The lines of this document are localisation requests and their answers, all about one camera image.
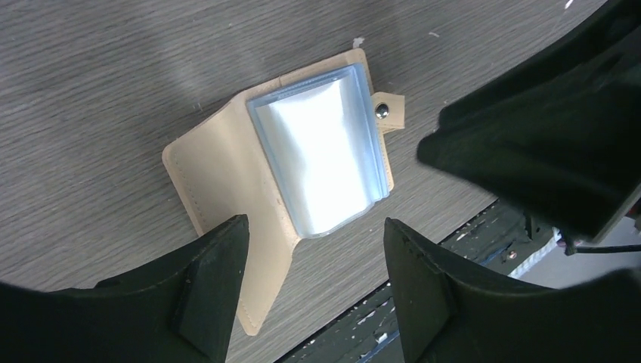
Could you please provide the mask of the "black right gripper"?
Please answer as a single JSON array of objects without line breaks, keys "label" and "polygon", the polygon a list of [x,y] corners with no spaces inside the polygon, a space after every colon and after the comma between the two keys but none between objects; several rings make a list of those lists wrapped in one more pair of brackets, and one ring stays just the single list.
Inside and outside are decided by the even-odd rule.
[{"label": "black right gripper", "polygon": [[608,1],[446,106],[416,157],[595,240],[640,191],[640,3]]}]

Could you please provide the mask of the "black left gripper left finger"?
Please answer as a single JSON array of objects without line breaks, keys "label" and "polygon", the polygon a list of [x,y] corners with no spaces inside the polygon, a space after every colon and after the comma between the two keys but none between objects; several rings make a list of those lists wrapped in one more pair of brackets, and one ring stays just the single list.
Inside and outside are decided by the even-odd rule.
[{"label": "black left gripper left finger", "polygon": [[249,247],[233,216],[91,289],[1,285],[3,362],[223,362]]}]

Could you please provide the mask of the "beige leather card holder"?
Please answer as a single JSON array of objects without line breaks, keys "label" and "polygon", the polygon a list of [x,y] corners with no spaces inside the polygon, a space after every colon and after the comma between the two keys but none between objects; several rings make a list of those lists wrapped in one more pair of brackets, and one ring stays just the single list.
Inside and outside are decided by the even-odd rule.
[{"label": "beige leather card holder", "polygon": [[249,220],[237,318],[255,336],[304,239],[367,213],[394,188],[384,136],[405,100],[376,92],[353,48],[248,88],[186,132],[162,161],[198,235]]}]

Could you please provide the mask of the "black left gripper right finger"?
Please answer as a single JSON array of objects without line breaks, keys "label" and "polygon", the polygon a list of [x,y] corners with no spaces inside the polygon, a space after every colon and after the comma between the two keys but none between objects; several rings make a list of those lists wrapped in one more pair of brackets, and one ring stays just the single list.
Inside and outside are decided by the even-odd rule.
[{"label": "black left gripper right finger", "polygon": [[384,249],[407,362],[638,362],[640,271],[564,289],[502,275],[397,219]]}]

